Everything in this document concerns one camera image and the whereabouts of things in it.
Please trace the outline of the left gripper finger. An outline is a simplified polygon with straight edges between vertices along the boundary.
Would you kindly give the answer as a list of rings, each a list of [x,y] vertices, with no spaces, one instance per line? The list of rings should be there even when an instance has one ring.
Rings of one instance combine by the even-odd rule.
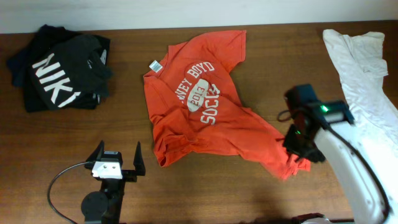
[[[104,153],[104,141],[101,140],[96,149],[89,155],[86,162],[100,161]]]
[[[138,142],[137,146],[136,146],[133,165],[135,167],[136,172],[145,172],[146,171],[146,167],[145,167],[144,160],[142,157],[140,142]]]

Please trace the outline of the orange printed t-shirt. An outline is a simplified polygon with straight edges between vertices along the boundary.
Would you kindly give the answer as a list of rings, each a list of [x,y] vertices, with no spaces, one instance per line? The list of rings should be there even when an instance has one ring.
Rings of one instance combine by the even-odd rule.
[[[171,45],[151,63],[144,93],[160,166],[196,152],[240,156],[282,180],[310,170],[275,127],[241,103],[230,73],[245,58],[246,31],[224,30]]]

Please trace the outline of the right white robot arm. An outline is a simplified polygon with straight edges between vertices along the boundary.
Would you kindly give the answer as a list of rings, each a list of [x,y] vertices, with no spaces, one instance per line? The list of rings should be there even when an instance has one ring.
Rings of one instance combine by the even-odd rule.
[[[352,223],[397,223],[397,198],[366,154],[343,100],[320,101],[310,84],[285,92],[293,121],[283,146],[299,161],[328,161],[353,211]]]

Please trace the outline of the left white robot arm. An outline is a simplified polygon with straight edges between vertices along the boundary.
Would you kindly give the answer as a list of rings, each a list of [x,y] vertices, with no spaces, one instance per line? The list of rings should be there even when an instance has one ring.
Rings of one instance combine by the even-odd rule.
[[[134,155],[134,169],[123,169],[123,157],[118,151],[106,151],[104,141],[87,158],[85,168],[93,178],[101,182],[98,191],[89,193],[81,203],[85,223],[120,224],[125,184],[136,182],[145,176],[146,168],[142,158],[141,144],[137,143]]]

